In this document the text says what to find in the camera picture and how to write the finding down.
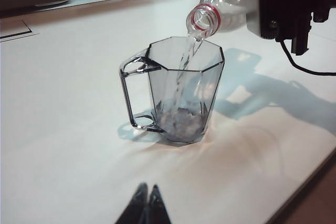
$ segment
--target plastic bottle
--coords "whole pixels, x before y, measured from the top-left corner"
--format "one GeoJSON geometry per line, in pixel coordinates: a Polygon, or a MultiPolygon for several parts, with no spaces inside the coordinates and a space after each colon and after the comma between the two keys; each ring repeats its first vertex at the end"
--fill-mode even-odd
{"type": "Polygon", "coordinates": [[[196,39],[235,30],[246,23],[244,0],[200,0],[186,19],[188,33],[196,39]]]}

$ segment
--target black machine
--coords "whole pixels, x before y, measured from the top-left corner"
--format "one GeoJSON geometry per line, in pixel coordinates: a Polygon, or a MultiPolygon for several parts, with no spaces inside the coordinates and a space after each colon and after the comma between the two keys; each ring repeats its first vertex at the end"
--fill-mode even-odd
{"type": "Polygon", "coordinates": [[[248,0],[247,28],[264,39],[280,42],[292,65],[317,75],[335,73],[314,72],[297,66],[288,52],[284,40],[291,39],[291,52],[303,55],[307,50],[310,22],[324,22],[336,0],[248,0]]]}

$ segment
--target bottle neck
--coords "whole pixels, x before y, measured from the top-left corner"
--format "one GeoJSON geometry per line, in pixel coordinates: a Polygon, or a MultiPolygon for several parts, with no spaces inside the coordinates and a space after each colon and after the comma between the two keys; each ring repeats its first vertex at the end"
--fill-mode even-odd
{"type": "Polygon", "coordinates": [[[197,5],[187,16],[188,33],[196,39],[210,37],[215,34],[221,24],[217,8],[208,3],[197,5]]]}

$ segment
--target white surface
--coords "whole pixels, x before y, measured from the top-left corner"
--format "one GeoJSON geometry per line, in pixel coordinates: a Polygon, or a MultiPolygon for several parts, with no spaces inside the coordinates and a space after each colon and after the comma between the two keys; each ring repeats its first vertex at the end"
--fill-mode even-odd
{"type": "MultiPolygon", "coordinates": [[[[336,78],[294,69],[246,28],[210,39],[226,65],[200,143],[174,147],[129,126],[120,63],[184,36],[197,2],[112,0],[16,17],[40,34],[1,43],[3,223],[114,223],[140,182],[159,185],[174,224],[263,223],[334,150],[336,78]]],[[[313,28],[306,67],[336,69],[326,32],[335,23],[333,10],[313,28]]],[[[140,106],[147,88],[136,88],[140,106]]]]}

